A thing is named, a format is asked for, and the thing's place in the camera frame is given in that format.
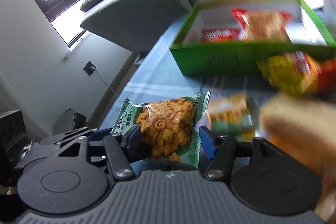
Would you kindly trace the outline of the person left hand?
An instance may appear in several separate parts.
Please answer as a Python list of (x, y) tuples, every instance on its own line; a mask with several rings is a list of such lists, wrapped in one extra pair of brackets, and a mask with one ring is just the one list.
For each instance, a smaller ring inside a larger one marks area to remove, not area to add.
[(7, 195), (17, 194), (17, 188), (10, 186), (7, 191)]

